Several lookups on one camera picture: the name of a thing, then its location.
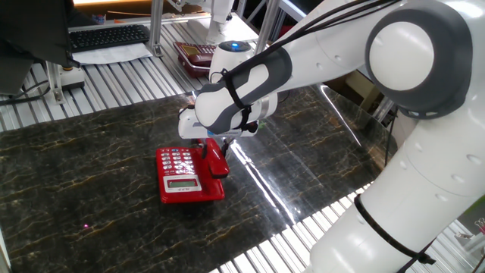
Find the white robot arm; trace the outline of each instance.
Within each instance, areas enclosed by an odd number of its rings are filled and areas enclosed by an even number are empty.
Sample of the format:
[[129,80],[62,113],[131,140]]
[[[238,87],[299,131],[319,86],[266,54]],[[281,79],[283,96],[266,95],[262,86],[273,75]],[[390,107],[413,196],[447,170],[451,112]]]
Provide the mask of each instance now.
[[[370,9],[357,12],[363,7]],[[481,0],[326,0],[242,64],[243,43],[221,44],[214,71],[228,72],[197,92],[194,109],[180,115],[180,135],[194,137],[190,120],[204,129],[199,137],[207,131],[244,136],[247,124],[276,108],[263,108],[265,98],[365,63],[380,91],[421,121],[314,245],[306,272],[401,272],[416,260],[431,262],[422,250],[485,194],[484,12]],[[323,23],[313,25],[319,28],[308,27],[319,18]]]

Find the dark marble surface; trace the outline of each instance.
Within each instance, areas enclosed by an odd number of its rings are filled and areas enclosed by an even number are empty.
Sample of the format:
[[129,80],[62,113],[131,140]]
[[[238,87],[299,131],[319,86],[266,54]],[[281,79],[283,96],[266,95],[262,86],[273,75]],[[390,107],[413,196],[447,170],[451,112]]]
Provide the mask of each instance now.
[[292,93],[257,136],[236,140],[226,198],[203,204],[158,193],[155,150],[189,145],[177,133],[185,96],[0,134],[14,272],[207,272],[371,182],[386,131],[324,93]]

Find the black cable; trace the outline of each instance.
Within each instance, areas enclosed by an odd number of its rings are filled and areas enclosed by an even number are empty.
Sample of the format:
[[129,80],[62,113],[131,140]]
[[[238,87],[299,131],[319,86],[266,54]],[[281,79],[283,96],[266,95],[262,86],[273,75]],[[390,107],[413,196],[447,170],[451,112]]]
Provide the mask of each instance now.
[[45,94],[47,94],[48,91],[50,91],[51,87],[50,86],[47,86],[47,88],[45,89],[45,91],[40,94],[40,95],[37,95],[37,96],[33,96],[33,97],[29,97],[29,98],[25,98],[25,99],[18,99],[20,98],[21,96],[24,96],[26,95],[29,91],[33,90],[33,89],[36,89],[36,88],[39,88],[41,85],[45,84],[45,83],[48,83],[47,80],[44,80],[40,83],[37,83],[36,85],[34,86],[31,86],[30,88],[26,89],[25,91],[23,91],[22,93],[10,98],[10,99],[6,99],[4,101],[0,101],[0,106],[5,106],[5,105],[15,105],[17,103],[22,103],[22,102],[32,102],[33,100],[36,100],[36,99],[40,99],[42,98]]
[[[392,2],[390,5],[392,4],[395,4],[401,0],[378,0],[378,1],[375,1],[373,3],[370,3],[369,5],[365,5],[365,6],[362,6],[360,8],[357,8],[353,11],[349,11],[345,14],[342,14],[338,17],[335,17],[333,19],[330,19],[326,22],[323,22],[322,24],[316,26],[316,27],[312,27],[313,25],[321,22],[323,19],[326,19],[328,18],[329,16],[332,16],[338,12],[341,12],[341,11],[344,11],[346,10],[347,8],[351,8],[353,6],[356,6],[356,5],[360,5],[362,3],[365,3],[365,2],[369,2],[371,0],[357,0],[357,1],[353,1],[353,2],[350,2],[348,4],[345,4],[345,5],[342,5],[338,8],[335,8],[333,9],[332,11],[328,11],[326,14],[322,14],[320,17],[314,19],[312,22],[306,24],[304,27],[302,27],[301,29],[297,30],[296,32],[294,32],[293,34],[291,34],[288,38],[284,39],[284,40],[281,40],[279,42],[276,42],[274,43],[272,46],[270,46],[268,49],[264,50],[263,52],[255,55],[253,58],[250,58],[248,61],[245,61],[243,62],[242,64],[236,66],[233,70],[231,70],[229,73],[230,74],[237,74],[238,72],[240,71],[243,71],[245,69],[249,69],[251,67],[254,67],[256,65],[259,64],[259,61],[265,57],[267,57],[269,54],[277,51],[279,48],[281,48],[282,46],[286,45],[287,43],[289,42],[292,42],[304,35],[307,35],[309,33],[313,33],[313,32],[316,32],[316,31],[319,31],[319,30],[323,30],[323,29],[326,29],[326,28],[329,28],[329,27],[334,27],[337,25],[337,23],[339,23],[339,20],[342,20],[342,19],[346,19],[348,17],[351,17],[353,15],[356,15],[360,12],[363,12],[363,11],[366,11],[368,9],[371,9],[371,8],[375,8],[377,7],[378,5],[382,5],[383,3],[387,3],[387,2]],[[381,8],[378,8],[376,11],[380,11],[384,8],[387,8],[389,5],[386,5],[384,7],[381,7]]]
[[393,115],[393,119],[391,120],[392,124],[391,124],[391,128],[389,129],[389,134],[387,135],[387,144],[386,144],[386,157],[384,159],[384,167],[387,166],[387,156],[389,155],[389,147],[390,147],[390,144],[391,144],[391,134],[393,133],[393,129],[394,129],[394,121],[396,119],[396,116],[397,115]]
[[343,21],[340,21],[340,22],[338,22],[338,23],[335,23],[335,24],[332,24],[332,25],[330,25],[330,26],[326,27],[325,29],[327,29],[327,28],[329,28],[329,27],[335,27],[335,26],[337,26],[337,25],[344,24],[344,23],[350,22],[350,21],[352,21],[352,20],[357,20],[357,19],[359,19],[359,18],[362,18],[362,17],[368,16],[368,15],[370,15],[370,14],[373,14],[374,12],[381,11],[381,10],[383,10],[384,8],[387,8],[387,7],[391,6],[391,5],[394,5],[395,3],[399,2],[399,1],[401,1],[401,0],[394,0],[394,2],[390,2],[389,4],[387,4],[387,5],[383,6],[382,8],[378,8],[378,9],[375,9],[375,10],[373,10],[373,11],[369,11],[369,12],[368,12],[368,13],[366,13],[366,14],[359,15],[359,16],[356,16],[356,17],[354,17],[354,18],[350,18],[350,19],[348,19],[348,20],[343,20]]
[[[400,0],[380,0],[380,1],[377,1],[377,2],[374,2],[374,3],[370,3],[368,5],[364,5],[360,8],[356,8],[355,10],[349,11],[345,14],[342,14],[342,15],[337,16],[335,18],[332,18],[328,21],[325,21],[324,23],[322,23],[322,24],[320,24],[316,27],[312,27],[311,29],[306,30],[303,35],[314,33],[314,32],[320,31],[320,30],[325,30],[329,27],[334,27],[338,24],[343,24],[343,23],[345,23],[345,21],[342,21],[342,19],[345,19],[347,17],[351,17],[353,15],[357,15],[357,14],[359,14],[363,11],[369,10],[371,8],[376,8],[377,6],[382,5],[384,3],[387,3],[387,2],[390,2],[390,5],[393,5],[393,4],[397,3],[398,1],[400,1]],[[380,11],[380,10],[382,10],[382,9],[388,7],[388,6],[389,5],[386,5],[386,6],[383,6],[381,8],[376,9],[375,11],[370,11],[367,14],[360,15],[360,17],[364,17],[364,16],[367,16],[369,14],[372,14],[373,12]],[[355,19],[358,19],[360,17],[351,18],[351,19],[348,19],[347,21],[355,20]]]
[[281,102],[278,102],[278,104],[285,102],[289,98],[289,94],[291,93],[291,90],[288,91],[288,94],[286,95],[286,98],[284,98]]
[[221,72],[217,72],[217,71],[212,72],[211,76],[209,77],[209,83],[212,83],[212,75],[214,75],[214,74],[221,74],[222,75]]
[[480,261],[478,262],[478,265],[475,267],[475,269],[473,270],[472,273],[475,273],[477,272],[478,268],[480,267],[480,265],[482,264],[482,262],[485,260],[485,254],[482,256],[482,259],[480,259]]

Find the telephone handset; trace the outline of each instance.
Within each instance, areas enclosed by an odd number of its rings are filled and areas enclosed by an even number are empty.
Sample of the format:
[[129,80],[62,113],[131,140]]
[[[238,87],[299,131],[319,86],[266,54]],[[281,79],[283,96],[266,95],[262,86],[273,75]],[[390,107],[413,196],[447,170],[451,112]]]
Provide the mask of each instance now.
[[202,202],[224,198],[221,178],[229,166],[213,139],[199,148],[170,147],[156,152],[158,183],[164,203]]
[[174,47],[180,63],[191,77],[202,77],[209,73],[216,46],[174,42]]

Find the keyboard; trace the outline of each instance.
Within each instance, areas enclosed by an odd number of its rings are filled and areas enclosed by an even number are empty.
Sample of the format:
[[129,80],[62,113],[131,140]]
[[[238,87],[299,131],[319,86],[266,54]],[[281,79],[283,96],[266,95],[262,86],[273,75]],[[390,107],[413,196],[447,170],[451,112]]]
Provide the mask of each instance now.
[[106,49],[149,41],[149,29],[143,25],[109,27],[69,33],[72,52]]

